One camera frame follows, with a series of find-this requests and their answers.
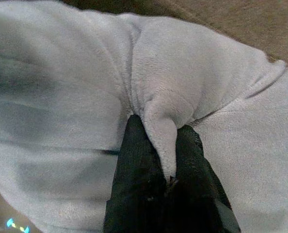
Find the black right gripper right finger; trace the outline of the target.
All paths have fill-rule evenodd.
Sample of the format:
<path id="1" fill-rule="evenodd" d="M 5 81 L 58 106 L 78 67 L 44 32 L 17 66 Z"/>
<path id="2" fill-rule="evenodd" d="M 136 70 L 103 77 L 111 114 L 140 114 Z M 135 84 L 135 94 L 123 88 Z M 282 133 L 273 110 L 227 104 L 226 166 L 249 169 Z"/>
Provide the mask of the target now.
<path id="1" fill-rule="evenodd" d="M 169 233 L 241 232 L 224 188 L 204 157 L 200 136 L 188 125 L 177 131 L 175 179 Z"/>

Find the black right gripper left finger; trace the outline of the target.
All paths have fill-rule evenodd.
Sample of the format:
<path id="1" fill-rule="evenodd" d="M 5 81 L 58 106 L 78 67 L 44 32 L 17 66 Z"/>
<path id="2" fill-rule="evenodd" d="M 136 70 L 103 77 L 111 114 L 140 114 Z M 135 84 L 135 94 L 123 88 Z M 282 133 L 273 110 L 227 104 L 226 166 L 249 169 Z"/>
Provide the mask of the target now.
<path id="1" fill-rule="evenodd" d="M 164 231 L 166 180 L 141 119 L 127 122 L 103 223 L 105 233 Z"/>

